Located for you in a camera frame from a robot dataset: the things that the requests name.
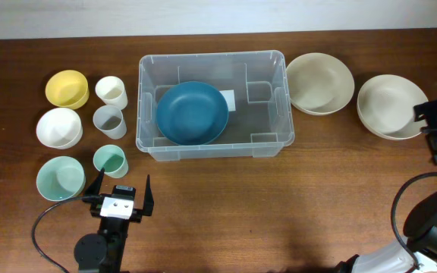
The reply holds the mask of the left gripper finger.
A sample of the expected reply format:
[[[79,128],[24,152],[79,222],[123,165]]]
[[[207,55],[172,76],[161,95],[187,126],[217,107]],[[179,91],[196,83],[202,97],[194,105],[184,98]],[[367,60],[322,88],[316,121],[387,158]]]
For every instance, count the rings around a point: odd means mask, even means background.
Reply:
[[[151,216],[154,209],[154,199],[150,185],[150,175],[146,178],[145,194],[143,199],[142,216]]]
[[[105,169],[101,168],[96,179],[85,189],[83,193],[84,202],[92,202],[91,197],[99,195],[104,176],[105,176]]]

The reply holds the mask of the beige plate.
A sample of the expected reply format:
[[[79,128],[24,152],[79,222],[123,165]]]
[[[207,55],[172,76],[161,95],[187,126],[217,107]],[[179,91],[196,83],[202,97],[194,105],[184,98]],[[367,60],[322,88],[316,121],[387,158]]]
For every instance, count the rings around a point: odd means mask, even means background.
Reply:
[[[421,134],[424,120],[415,121],[413,107],[427,102],[425,93],[406,78],[383,74],[366,81],[357,97],[362,124],[387,140],[407,140]]]
[[[330,115],[353,98],[355,83],[350,69],[324,53],[307,53],[286,68],[291,104],[309,115]]]

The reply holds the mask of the white plastic bowl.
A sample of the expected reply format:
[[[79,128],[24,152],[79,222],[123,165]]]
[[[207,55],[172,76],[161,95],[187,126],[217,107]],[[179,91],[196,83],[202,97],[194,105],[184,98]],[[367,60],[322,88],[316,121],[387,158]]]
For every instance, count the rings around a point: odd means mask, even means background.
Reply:
[[[83,136],[80,116],[69,108],[47,111],[36,125],[37,139],[49,148],[69,149]]]

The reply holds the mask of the blue plate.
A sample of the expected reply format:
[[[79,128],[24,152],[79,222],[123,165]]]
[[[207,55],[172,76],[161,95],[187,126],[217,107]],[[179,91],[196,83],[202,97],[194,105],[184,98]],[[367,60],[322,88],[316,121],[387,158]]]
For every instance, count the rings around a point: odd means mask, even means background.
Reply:
[[[214,86],[197,81],[173,86],[161,97],[156,110],[160,132],[181,146],[211,143],[222,134],[228,118],[222,94]]]

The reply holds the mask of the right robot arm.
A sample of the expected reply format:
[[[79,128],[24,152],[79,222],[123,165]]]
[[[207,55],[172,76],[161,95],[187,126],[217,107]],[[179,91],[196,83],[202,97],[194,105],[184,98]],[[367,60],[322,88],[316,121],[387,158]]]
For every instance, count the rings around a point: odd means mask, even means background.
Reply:
[[[433,160],[437,164],[437,100],[413,107],[414,120],[425,121],[426,134]],[[419,174],[406,181],[391,205],[390,222],[395,241],[374,253],[354,255],[339,262],[334,272],[435,272],[437,271],[437,191],[413,207],[400,233],[396,222],[399,200],[412,184],[437,177],[437,172]]]

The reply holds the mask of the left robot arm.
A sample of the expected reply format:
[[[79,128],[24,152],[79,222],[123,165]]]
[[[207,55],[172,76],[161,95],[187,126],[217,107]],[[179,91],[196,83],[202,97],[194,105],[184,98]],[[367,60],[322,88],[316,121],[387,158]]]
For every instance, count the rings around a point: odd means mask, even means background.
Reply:
[[[154,199],[150,178],[146,179],[143,207],[134,207],[136,189],[116,185],[110,194],[101,193],[105,176],[102,169],[97,178],[84,191],[90,214],[100,219],[94,234],[81,237],[74,247],[74,259],[79,272],[119,272],[131,223],[140,223],[144,216],[151,216]]]

